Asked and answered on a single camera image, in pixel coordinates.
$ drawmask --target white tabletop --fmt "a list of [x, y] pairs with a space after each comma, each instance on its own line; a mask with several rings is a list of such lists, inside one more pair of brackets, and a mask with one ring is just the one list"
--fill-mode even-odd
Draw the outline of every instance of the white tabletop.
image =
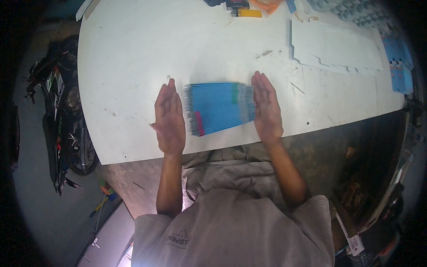
[[[224, 6], [209, 7], [202, 0], [100, 1], [87, 20], [82, 18], [78, 71], [83, 111], [101, 163], [163, 156], [149, 123], [155, 121], [154, 102], [168, 77], [176, 80], [182, 98], [188, 83], [250, 84], [256, 70], [264, 72], [277, 90], [283, 136], [401, 109], [404, 96], [392, 90], [378, 31], [331, 13], [312, 14], [374, 40], [383, 71], [339, 74], [299, 64], [292, 58], [292, 17], [285, 3], [271, 16], [231, 19]], [[203, 137], [187, 132], [184, 153], [257, 141], [253, 123]]]

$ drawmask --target gray t-shirt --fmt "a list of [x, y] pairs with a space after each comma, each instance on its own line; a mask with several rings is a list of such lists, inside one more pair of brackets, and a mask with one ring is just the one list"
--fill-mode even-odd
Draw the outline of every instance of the gray t-shirt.
[[321, 195], [287, 217], [268, 198], [218, 188], [173, 220], [135, 220], [133, 267], [333, 265], [329, 202]]

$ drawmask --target orange plastic bag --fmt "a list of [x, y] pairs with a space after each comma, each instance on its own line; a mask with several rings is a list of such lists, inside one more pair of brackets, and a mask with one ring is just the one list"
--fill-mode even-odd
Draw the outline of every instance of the orange plastic bag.
[[271, 15], [283, 0], [250, 0], [257, 7], [264, 9], [267, 14]]

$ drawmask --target forearm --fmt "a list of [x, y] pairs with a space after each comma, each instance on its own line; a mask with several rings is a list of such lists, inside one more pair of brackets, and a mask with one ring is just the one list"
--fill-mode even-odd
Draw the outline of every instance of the forearm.
[[290, 208], [295, 208], [307, 201], [307, 198], [311, 196], [307, 184], [280, 139], [272, 144], [264, 144], [264, 146], [270, 155], [285, 203]]
[[182, 210], [182, 156], [165, 156], [157, 193], [157, 213], [175, 218]]

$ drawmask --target hand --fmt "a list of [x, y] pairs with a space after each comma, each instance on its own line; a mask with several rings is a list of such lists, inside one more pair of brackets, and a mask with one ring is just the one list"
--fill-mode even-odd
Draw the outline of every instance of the hand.
[[265, 145], [280, 141], [283, 134], [282, 116], [276, 90], [265, 74], [259, 71], [251, 79], [254, 87], [255, 127]]
[[185, 122], [174, 79], [168, 85], [163, 84], [154, 108], [156, 122], [151, 127], [157, 132], [160, 150], [165, 157], [181, 156], [185, 147]]

